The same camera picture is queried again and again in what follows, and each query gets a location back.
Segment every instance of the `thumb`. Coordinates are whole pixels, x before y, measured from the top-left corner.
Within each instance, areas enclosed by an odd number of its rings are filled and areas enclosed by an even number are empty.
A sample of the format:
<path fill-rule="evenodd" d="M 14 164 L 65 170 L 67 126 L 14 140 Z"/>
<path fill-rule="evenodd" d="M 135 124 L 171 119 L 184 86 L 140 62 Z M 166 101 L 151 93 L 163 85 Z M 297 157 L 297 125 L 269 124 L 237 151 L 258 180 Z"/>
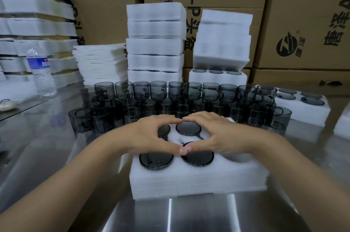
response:
<path fill-rule="evenodd" d="M 207 140 L 195 141 L 185 146 L 187 152 L 213 151 L 213 139 L 210 137 Z"/>
<path fill-rule="evenodd" d="M 176 156 L 184 156 L 187 154 L 185 147 L 178 145 L 176 143 L 171 143 L 168 141 L 161 140 L 159 138 L 154 140 L 154 145 L 152 145 L 150 153 L 168 153 Z"/>

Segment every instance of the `person's left hand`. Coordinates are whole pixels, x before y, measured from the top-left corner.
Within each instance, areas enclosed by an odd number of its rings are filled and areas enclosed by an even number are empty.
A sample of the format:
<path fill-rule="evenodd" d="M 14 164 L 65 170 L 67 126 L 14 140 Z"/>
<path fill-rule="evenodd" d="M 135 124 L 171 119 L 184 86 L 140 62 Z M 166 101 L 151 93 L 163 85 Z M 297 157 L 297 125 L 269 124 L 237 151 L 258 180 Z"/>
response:
<path fill-rule="evenodd" d="M 166 124 L 180 124 L 174 115 L 153 115 L 114 129 L 101 137 L 116 147 L 116 152 L 145 154 L 169 153 L 186 155 L 186 148 L 158 138 L 158 128 Z"/>

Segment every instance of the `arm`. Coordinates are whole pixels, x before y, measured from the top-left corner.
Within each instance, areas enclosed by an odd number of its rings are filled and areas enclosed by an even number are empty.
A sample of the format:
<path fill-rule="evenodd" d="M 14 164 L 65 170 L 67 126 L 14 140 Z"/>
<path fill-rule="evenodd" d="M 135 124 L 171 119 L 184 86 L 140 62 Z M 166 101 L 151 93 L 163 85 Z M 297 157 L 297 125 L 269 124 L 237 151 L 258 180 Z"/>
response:
<path fill-rule="evenodd" d="M 278 179 L 313 231 L 350 231 L 347 192 L 282 136 L 234 124 L 215 113 L 198 112 L 183 120 L 211 133 L 209 139 L 189 144 L 187 151 L 250 153 Z"/>
<path fill-rule="evenodd" d="M 99 179 L 125 153 L 184 155 L 180 145 L 158 139 L 158 128 L 181 119 L 159 115 L 110 131 L 0 215 L 0 231 L 68 231 Z"/>

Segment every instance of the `hand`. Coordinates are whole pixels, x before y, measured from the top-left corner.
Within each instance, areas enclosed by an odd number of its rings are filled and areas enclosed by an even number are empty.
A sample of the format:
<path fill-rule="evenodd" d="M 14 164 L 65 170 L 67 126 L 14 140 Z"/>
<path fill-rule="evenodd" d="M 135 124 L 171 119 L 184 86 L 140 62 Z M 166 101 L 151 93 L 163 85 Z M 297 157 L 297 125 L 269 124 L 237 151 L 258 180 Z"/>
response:
<path fill-rule="evenodd" d="M 174 115 L 153 115 L 114 129 L 101 137 L 104 137 L 107 142 L 111 142 L 112 146 L 116 146 L 117 152 L 132 154 L 169 153 L 182 156 L 187 154 L 186 148 L 158 138 L 159 127 L 180 123 L 182 123 L 182 119 L 177 119 Z"/>
<path fill-rule="evenodd" d="M 184 121 L 196 122 L 205 128 L 211 137 L 207 140 L 192 142 L 185 146 L 188 152 L 213 151 L 217 153 L 253 153 L 256 147 L 277 134 L 248 125 L 230 122 L 214 112 L 197 112 L 183 117 Z"/>

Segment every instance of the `clear plastic bottle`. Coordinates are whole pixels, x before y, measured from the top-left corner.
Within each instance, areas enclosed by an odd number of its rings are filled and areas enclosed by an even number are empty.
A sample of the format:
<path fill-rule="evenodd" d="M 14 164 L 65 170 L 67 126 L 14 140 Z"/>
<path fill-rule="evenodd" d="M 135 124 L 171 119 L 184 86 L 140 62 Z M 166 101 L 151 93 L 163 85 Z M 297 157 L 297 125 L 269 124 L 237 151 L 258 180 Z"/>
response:
<path fill-rule="evenodd" d="M 40 48 L 30 48 L 27 52 L 27 61 L 34 75 L 38 93 L 42 97 L 50 97 L 57 93 L 54 79 L 50 73 L 50 64 L 47 56 Z"/>

